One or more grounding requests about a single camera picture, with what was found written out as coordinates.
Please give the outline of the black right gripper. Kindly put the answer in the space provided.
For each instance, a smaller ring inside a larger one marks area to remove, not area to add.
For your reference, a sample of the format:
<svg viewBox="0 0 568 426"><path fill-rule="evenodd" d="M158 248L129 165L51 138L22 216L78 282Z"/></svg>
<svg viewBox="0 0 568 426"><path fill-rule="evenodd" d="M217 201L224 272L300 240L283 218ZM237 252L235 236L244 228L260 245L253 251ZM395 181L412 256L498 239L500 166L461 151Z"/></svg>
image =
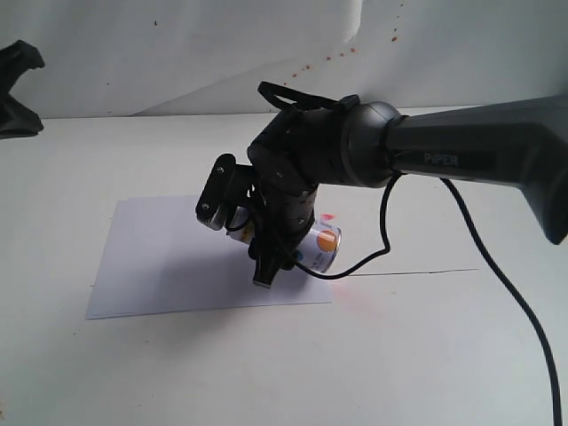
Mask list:
<svg viewBox="0 0 568 426"><path fill-rule="evenodd" d="M248 247L248 256L255 261L253 283L270 288L280 271L295 267L286 249L295 249L313 225L318 187L293 195L259 177L247 177L247 185L247 207L255 227Z"/></svg>

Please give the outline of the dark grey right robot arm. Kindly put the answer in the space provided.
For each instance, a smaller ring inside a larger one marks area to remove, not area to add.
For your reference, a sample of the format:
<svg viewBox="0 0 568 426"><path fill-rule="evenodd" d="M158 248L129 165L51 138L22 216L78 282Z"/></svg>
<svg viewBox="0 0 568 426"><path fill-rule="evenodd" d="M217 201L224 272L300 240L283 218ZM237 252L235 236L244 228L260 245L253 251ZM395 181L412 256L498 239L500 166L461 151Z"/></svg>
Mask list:
<svg viewBox="0 0 568 426"><path fill-rule="evenodd" d="M350 95L332 100L273 83L277 116L249 145L256 210L254 282L270 286L314 219L320 185L382 187L398 174L518 188L546 238L567 234L567 98L420 115Z"/></svg>

